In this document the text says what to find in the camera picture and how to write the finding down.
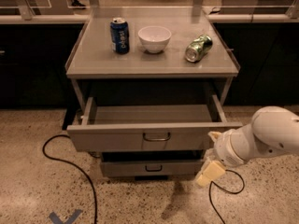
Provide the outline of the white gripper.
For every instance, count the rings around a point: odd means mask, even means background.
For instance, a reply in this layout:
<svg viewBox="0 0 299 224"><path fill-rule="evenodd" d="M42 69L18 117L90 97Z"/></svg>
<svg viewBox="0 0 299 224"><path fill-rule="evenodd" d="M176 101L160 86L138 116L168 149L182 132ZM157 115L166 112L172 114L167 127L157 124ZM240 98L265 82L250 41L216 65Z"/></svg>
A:
<svg viewBox="0 0 299 224"><path fill-rule="evenodd" d="M205 161L195 177L195 183L200 187L224 175L226 169L223 165L236 167L246 164L252 158L251 130L231 129L224 133L211 131L208 136L215 142L214 153L219 161Z"/></svg>

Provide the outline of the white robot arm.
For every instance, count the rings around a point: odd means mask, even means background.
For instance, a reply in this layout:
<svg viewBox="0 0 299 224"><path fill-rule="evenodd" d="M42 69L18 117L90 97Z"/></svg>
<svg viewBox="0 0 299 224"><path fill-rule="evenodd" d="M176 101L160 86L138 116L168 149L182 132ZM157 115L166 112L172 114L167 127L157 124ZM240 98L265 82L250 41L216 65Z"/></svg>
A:
<svg viewBox="0 0 299 224"><path fill-rule="evenodd" d="M249 124L223 133L209 132L208 136L213 148L194 179L199 187L217 180L229 167L255 158L299 154L299 116L282 107L266 106L254 113Z"/></svg>

